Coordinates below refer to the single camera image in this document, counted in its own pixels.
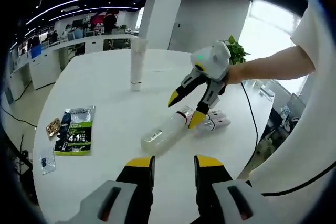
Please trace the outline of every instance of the green package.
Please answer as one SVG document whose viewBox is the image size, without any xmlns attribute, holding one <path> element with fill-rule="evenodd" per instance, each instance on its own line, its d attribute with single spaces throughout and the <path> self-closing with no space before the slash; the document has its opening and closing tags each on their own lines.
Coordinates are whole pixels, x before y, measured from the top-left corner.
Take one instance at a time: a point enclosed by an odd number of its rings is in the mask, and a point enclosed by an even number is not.
<svg viewBox="0 0 336 224">
<path fill-rule="evenodd" d="M 83 155 L 91 152 L 91 132 L 95 106 L 66 109 L 57 133 L 54 153 Z"/>
</svg>

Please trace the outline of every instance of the round table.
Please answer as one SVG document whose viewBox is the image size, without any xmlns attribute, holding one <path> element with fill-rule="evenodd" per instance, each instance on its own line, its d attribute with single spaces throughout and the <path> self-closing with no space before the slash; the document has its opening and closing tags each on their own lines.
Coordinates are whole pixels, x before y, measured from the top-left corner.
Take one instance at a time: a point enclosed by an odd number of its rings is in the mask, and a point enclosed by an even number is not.
<svg viewBox="0 0 336 224">
<path fill-rule="evenodd" d="M 49 223 L 68 220 L 80 202 L 106 180 L 115 180 L 127 161 L 144 156 L 140 137 L 163 123 L 184 105 L 195 109 L 205 92 L 198 87 L 168 108 L 172 92 L 190 73 L 189 53 L 148 49 L 140 92 L 130 90 L 130 50 L 114 50 L 75 57 L 60 75 L 44 105 L 33 150 L 34 183 L 44 217 Z M 247 88 L 259 138 L 272 102 Z M 95 105 L 89 156 L 55 156 L 56 170 L 42 175 L 41 150 L 55 145 L 46 126 L 64 109 Z M 156 157 L 154 203 L 149 223 L 190 223 L 199 214 L 196 204 L 194 155 L 220 160 L 233 178 L 253 153 L 256 132 L 247 98 L 240 84 L 229 85 L 215 107 L 231 120 L 226 129 L 203 136 L 193 130 L 164 155 Z"/>
</svg>

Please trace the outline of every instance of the person's arm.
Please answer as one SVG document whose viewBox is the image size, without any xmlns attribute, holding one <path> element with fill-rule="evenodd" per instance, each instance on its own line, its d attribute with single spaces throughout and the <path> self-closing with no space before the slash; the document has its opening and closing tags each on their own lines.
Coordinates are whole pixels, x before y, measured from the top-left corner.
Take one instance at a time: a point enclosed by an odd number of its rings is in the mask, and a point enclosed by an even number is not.
<svg viewBox="0 0 336 224">
<path fill-rule="evenodd" d="M 290 47 L 267 57 L 230 65 L 225 84 L 250 79 L 296 79 L 315 71 L 313 62 L 300 47 Z"/>
</svg>

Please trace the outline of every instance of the potted plant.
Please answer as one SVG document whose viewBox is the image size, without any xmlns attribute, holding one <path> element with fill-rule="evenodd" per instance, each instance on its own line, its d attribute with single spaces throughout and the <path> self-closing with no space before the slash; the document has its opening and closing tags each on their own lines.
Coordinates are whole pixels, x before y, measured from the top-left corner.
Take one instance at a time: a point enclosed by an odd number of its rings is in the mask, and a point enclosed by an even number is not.
<svg viewBox="0 0 336 224">
<path fill-rule="evenodd" d="M 230 64 L 239 64 L 246 61 L 244 57 L 249 55 L 249 53 L 244 51 L 243 47 L 235 40 L 232 35 L 228 40 L 225 40 L 224 43 L 231 53 L 231 57 L 229 59 Z"/>
</svg>

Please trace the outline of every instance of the white sleeve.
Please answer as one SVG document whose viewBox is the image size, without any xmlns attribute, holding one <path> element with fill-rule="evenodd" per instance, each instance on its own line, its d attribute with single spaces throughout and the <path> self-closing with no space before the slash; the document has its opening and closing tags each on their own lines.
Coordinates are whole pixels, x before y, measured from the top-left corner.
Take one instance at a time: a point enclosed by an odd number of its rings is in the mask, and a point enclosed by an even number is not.
<svg viewBox="0 0 336 224">
<path fill-rule="evenodd" d="M 317 17 L 311 7 L 308 5 L 302 20 L 293 33 L 291 40 L 297 46 L 300 46 L 310 57 L 315 68 L 318 66 L 318 35 L 317 35 Z"/>
</svg>

